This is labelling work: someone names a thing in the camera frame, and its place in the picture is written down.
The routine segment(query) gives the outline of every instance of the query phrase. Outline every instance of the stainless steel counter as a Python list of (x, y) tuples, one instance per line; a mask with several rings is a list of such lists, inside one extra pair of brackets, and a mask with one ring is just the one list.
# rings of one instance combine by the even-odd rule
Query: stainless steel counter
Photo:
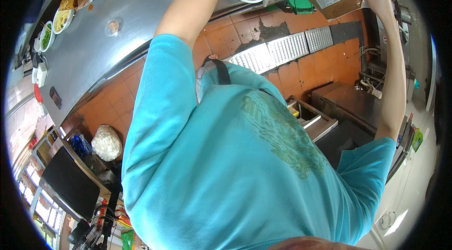
[[(48, 75), (40, 91), (57, 127), (89, 88), (149, 43), (172, 1), (94, 0), (92, 11), (85, 7), (76, 12), (69, 27), (43, 53), (48, 60)], [(219, 0), (214, 15), (222, 16), (246, 5), (238, 0)], [(111, 19), (120, 23), (116, 37), (105, 35), (105, 25)], [(49, 96), (52, 86), (62, 100), (61, 110)]]

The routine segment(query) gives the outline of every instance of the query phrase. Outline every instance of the blue plastic bag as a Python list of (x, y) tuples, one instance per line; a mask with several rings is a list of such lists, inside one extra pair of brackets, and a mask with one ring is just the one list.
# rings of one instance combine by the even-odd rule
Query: blue plastic bag
[(93, 154), (93, 148), (91, 148), (91, 145), (86, 141), (83, 134), (71, 137), (70, 144), (72, 149), (82, 160), (84, 160), (87, 155)]

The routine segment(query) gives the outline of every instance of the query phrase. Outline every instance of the black strap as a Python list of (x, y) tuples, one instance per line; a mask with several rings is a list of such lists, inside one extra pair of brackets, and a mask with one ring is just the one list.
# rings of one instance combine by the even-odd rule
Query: black strap
[(223, 63), (223, 61), (217, 60), (217, 59), (210, 59), (208, 56), (204, 59), (204, 63), (202, 66), (205, 66), (206, 62), (212, 61), (215, 66), (217, 67), (218, 71), (218, 84), (220, 85), (229, 85), (230, 84), (230, 78), (229, 78), (229, 72), (227, 70), (226, 65)]

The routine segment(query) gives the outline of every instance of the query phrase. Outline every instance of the chopsticks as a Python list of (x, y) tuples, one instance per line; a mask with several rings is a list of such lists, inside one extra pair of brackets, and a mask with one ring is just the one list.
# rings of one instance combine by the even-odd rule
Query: chopsticks
[(45, 29), (47, 29), (48, 31), (52, 32), (52, 30), (50, 28), (48, 28), (45, 23), (41, 22), (41, 26), (44, 27)]

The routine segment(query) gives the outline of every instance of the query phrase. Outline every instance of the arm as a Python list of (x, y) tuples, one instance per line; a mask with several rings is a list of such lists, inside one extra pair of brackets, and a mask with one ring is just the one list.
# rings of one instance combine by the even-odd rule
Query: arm
[(218, 0), (174, 0), (155, 35), (172, 34), (193, 49), (196, 38), (209, 21)]
[(366, 0), (380, 18), (387, 35), (387, 68), (383, 86), (381, 117), (375, 139), (389, 137), (397, 141), (406, 107), (405, 64), (399, 28), (394, 19), (391, 0)]

